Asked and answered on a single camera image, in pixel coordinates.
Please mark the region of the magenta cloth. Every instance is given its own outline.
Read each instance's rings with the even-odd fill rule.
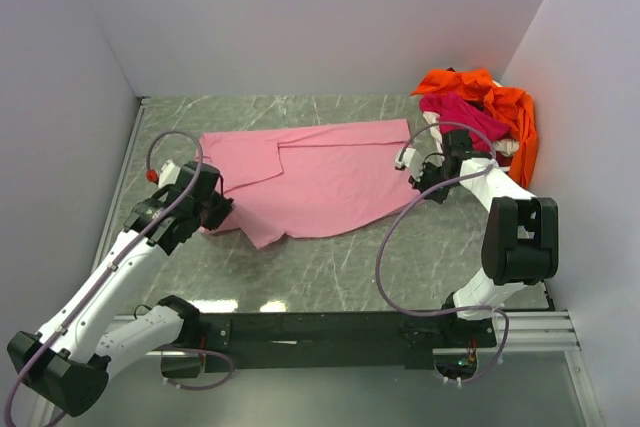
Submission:
[[[471,104],[464,101],[455,92],[447,92],[445,95],[427,94],[420,99],[422,112],[435,112],[440,114],[441,121],[460,122],[483,132],[491,142],[504,139],[509,134],[509,125],[494,119],[490,115],[479,111]],[[457,129],[451,125],[440,126],[440,132]],[[475,150],[489,152],[487,144],[476,134],[471,133],[471,141]]]
[[[224,176],[235,208],[220,229],[242,229],[257,248],[291,237],[330,237],[367,225],[417,195],[394,168],[405,120],[201,138],[204,161]]]

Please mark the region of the marble floor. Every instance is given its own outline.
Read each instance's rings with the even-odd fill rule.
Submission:
[[[150,141],[172,128],[204,132],[258,130],[319,124],[406,119],[412,131],[424,125],[418,99],[408,96],[205,96],[151,97],[142,102],[130,155],[116,194],[101,254],[112,244],[137,203],[153,193],[144,176]],[[435,150],[430,136],[417,142]],[[192,160],[193,146],[179,136],[161,141],[155,165]],[[466,190],[452,190],[438,205],[415,209],[389,243],[383,280],[392,298],[407,308],[436,309],[480,268],[487,213]],[[203,312],[353,311],[386,309],[373,278],[377,248],[391,223],[383,219],[327,239],[284,238],[256,250],[240,231],[215,238],[194,235],[121,308],[130,314],[169,294]],[[513,296],[509,309],[547,309],[539,284]]]

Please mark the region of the pile of clothes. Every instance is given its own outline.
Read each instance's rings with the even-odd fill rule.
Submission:
[[[428,123],[454,121],[483,132],[498,152],[501,166],[509,166],[509,177],[527,188],[533,177],[538,151],[538,134],[533,100],[524,90],[503,87],[486,69],[470,72],[432,70],[411,95],[422,95],[420,110]],[[442,134],[457,127],[431,129],[438,149]],[[471,134],[476,150],[489,148]]]

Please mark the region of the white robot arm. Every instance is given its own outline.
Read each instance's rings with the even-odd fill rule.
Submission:
[[[123,302],[144,285],[179,244],[201,226],[218,228],[231,212],[233,200],[215,190],[220,172],[202,165],[188,195],[115,265],[114,259],[132,240],[185,195],[195,172],[196,162],[181,168],[167,162],[157,180],[159,189],[134,207],[110,252],[80,290],[36,334],[19,332],[9,343],[7,350],[18,372],[50,344],[28,371],[24,383],[69,415],[84,413],[100,397],[110,378],[148,352],[167,344],[200,344],[204,335],[200,312],[175,296],[162,299],[136,321],[106,333]],[[86,302],[87,293],[104,277],[106,281]],[[80,308],[79,314],[64,326],[76,308]]]
[[[424,192],[436,183],[486,170],[487,175],[460,181],[489,212],[482,247],[482,268],[453,294],[454,307],[489,305],[500,307],[509,297],[555,275],[558,267],[558,214],[551,199],[536,198],[518,186],[494,160],[474,152],[465,130],[444,135],[443,163],[427,162],[415,149],[400,151],[396,168],[407,168],[414,188]],[[448,188],[429,199],[443,202]],[[487,310],[458,312],[465,320],[489,318]]]

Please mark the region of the orange cloth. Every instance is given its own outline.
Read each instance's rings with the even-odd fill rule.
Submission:
[[[455,92],[465,100],[480,100],[494,119],[509,124],[511,136],[520,142],[513,156],[509,177],[527,188],[533,177],[538,153],[538,133],[533,99],[522,89],[498,87],[486,69],[471,72],[432,70],[411,95]]]

